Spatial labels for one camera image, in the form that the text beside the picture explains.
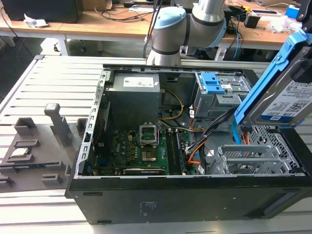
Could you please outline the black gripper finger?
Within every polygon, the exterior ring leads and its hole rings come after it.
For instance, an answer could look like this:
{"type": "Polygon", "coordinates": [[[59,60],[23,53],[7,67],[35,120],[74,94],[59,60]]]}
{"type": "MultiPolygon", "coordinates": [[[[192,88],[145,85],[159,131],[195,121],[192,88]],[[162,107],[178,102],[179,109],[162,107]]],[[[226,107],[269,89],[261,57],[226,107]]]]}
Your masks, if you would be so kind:
{"type": "Polygon", "coordinates": [[[295,82],[311,82],[312,81],[312,54],[298,55],[294,59],[294,70],[292,72],[292,80],[295,82]]]}

